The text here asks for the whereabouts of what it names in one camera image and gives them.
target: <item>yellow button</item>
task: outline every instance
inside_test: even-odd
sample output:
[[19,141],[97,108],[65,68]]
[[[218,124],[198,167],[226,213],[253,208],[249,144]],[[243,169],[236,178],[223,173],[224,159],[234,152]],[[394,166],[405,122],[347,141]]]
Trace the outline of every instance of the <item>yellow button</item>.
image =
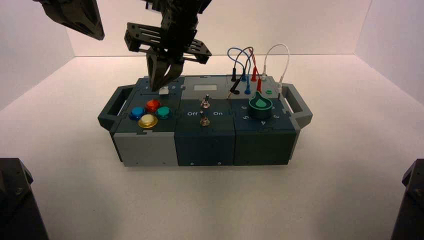
[[148,129],[154,127],[158,123],[158,119],[152,114],[146,114],[138,120],[138,125],[141,128]]

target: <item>white cable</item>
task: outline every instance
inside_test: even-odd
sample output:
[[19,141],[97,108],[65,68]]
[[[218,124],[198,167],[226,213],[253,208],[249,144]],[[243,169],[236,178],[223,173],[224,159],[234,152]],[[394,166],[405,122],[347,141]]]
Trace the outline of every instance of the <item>white cable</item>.
[[279,79],[279,83],[281,85],[281,83],[283,82],[284,75],[286,75],[287,68],[289,67],[289,62],[290,62],[290,50],[289,50],[289,47],[286,44],[284,44],[284,43],[276,44],[276,45],[272,46],[268,50],[268,52],[266,53],[265,61],[263,62],[263,73],[262,73],[262,76],[265,77],[265,75],[267,74],[267,58],[268,58],[268,55],[270,54],[270,52],[271,52],[271,50],[273,48],[278,47],[278,46],[284,46],[285,49],[287,49],[287,62],[285,64],[284,72],[282,73],[282,76]]

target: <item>white surface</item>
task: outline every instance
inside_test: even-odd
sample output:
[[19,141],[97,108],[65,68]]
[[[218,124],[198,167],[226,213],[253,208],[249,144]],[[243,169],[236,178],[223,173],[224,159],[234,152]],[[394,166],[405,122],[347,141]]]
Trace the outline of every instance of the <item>white surface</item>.
[[74,57],[64,26],[38,2],[0,1],[0,110]]
[[[0,111],[0,156],[30,169],[51,239],[390,237],[402,175],[424,156],[424,106],[362,60],[292,57],[285,82],[314,116],[286,166],[124,167],[97,116],[146,72],[143,57],[76,57]],[[230,72],[224,56],[184,69]]]
[[424,104],[424,1],[373,0],[356,55]]
[[[285,43],[293,54],[352,54],[371,0],[213,0],[199,15],[196,38],[214,55],[229,47],[258,46],[265,54]],[[76,56],[130,56],[124,42],[127,22],[160,27],[162,16],[141,0],[97,0],[103,41],[68,29]],[[278,49],[273,54],[285,53]]]

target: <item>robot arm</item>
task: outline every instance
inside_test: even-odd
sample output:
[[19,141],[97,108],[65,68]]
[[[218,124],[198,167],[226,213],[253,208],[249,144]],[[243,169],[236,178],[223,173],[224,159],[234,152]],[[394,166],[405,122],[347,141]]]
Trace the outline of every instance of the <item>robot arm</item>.
[[[40,2],[53,21],[97,40],[105,37],[96,0],[33,1]],[[161,26],[129,22],[124,39],[128,50],[146,53],[150,87],[157,91],[181,75],[185,60],[206,64],[212,55],[195,39],[197,14],[203,13],[211,0],[145,1],[146,9],[162,14]]]

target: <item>blue cable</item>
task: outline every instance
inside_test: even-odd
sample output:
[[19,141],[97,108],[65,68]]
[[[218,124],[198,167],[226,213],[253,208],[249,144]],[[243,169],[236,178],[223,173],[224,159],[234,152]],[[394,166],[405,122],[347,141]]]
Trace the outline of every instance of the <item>blue cable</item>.
[[[240,52],[242,52],[242,53],[244,53],[245,55],[246,55],[246,57],[247,57],[247,61],[249,62],[249,69],[248,69],[248,71],[247,71],[247,79],[245,79],[245,70],[246,70],[246,66],[245,65],[243,65],[243,63],[241,63],[241,62],[239,62],[238,60],[236,60],[236,59],[234,59],[234,58],[232,58],[231,57],[231,55],[230,55],[230,51],[231,50],[238,50],[238,51],[240,51]],[[250,90],[250,81],[249,81],[249,75],[250,75],[250,72],[251,72],[251,66],[252,66],[252,63],[251,63],[251,56],[252,55],[248,55],[245,51],[243,51],[242,49],[240,49],[240,48],[238,48],[238,47],[230,47],[229,49],[228,49],[228,51],[226,52],[226,55],[229,57],[229,59],[231,59],[231,60],[233,60],[235,63],[238,63],[238,64],[240,64],[241,66],[242,66],[242,68],[243,68],[243,73],[242,73],[242,75],[241,75],[241,81],[242,82],[245,82],[245,81],[247,81],[247,85],[246,85],[246,90],[244,91],[244,93],[245,94],[247,94],[247,95],[249,95],[249,94],[251,94],[251,90]]]

